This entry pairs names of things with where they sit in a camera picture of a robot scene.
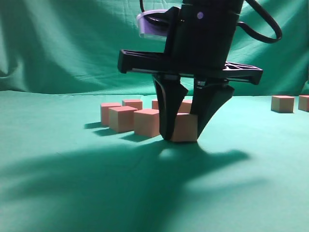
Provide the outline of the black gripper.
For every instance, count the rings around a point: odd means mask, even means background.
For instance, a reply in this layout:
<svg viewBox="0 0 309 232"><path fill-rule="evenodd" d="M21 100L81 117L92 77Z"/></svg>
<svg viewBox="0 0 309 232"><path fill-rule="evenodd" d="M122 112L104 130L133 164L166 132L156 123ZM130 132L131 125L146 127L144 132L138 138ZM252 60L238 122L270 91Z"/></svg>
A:
<svg viewBox="0 0 309 232"><path fill-rule="evenodd" d="M151 15L169 24L163 52L119 52L119 72L153 73L164 140L171 140L188 92L180 76L195 79L190 114L197 116L197 137L233 96L228 81L259 84L260 68L227 61L242 5L241 0L185 0L180 7Z"/></svg>

